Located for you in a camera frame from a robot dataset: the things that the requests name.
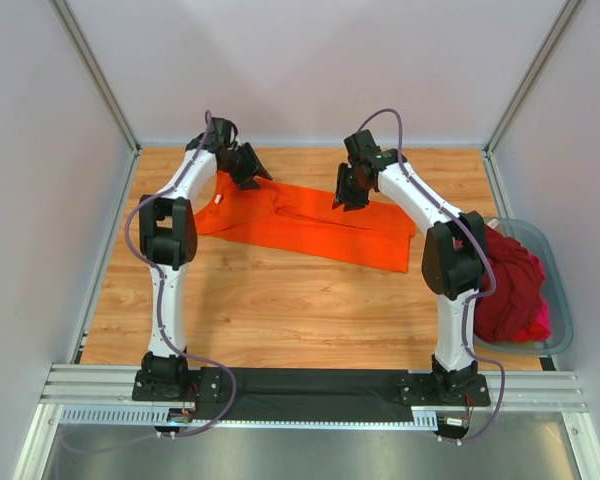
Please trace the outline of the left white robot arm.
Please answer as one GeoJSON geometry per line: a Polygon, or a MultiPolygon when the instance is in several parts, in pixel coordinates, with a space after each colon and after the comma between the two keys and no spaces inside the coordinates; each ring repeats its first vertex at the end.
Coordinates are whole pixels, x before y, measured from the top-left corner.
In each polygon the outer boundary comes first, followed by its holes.
{"type": "Polygon", "coordinates": [[[205,113],[204,131],[185,147],[184,158],[164,187],[138,204],[141,260],[149,266],[153,286],[152,331],[148,352],[158,361],[186,367],[184,287],[198,247],[193,202],[206,183],[225,173],[240,190],[256,190],[271,175],[254,148],[239,140],[229,119],[205,113]]]}

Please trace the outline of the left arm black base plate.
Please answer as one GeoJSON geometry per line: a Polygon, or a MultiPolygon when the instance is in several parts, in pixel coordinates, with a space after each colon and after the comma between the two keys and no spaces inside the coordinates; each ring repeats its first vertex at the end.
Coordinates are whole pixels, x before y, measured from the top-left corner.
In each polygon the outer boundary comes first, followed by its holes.
{"type": "Polygon", "coordinates": [[[219,403],[232,391],[232,381],[219,368],[191,369],[180,380],[157,380],[139,370],[134,380],[131,398],[148,402],[219,403]]]}

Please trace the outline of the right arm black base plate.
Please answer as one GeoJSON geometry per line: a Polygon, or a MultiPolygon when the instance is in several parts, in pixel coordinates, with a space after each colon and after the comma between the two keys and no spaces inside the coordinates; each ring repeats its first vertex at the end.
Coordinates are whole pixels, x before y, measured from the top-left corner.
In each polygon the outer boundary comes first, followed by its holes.
{"type": "Polygon", "coordinates": [[[481,374],[468,377],[452,374],[402,372],[397,375],[399,401],[408,406],[467,406],[471,400],[474,406],[491,405],[486,378],[481,374]]]}

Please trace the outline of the orange t shirt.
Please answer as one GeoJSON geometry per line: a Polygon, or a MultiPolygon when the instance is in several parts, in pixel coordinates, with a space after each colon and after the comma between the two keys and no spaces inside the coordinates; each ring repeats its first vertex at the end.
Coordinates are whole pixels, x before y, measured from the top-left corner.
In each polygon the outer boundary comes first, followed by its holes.
{"type": "Polygon", "coordinates": [[[362,210],[332,207],[331,194],[262,180],[240,190],[216,177],[209,203],[195,214],[201,235],[405,273],[414,222],[395,204],[372,201],[362,210]]]}

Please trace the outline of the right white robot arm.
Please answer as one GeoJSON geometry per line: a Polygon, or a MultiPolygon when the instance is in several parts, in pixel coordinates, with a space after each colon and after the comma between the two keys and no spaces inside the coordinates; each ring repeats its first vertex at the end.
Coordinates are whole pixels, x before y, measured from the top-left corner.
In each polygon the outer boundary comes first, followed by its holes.
{"type": "Polygon", "coordinates": [[[402,153],[381,149],[369,130],[350,135],[344,145],[347,161],[338,167],[333,207],[363,209],[375,191],[415,223],[425,237],[421,272],[437,302],[433,368],[449,374],[476,371],[473,312],[488,265],[483,217],[446,202],[402,153]]]}

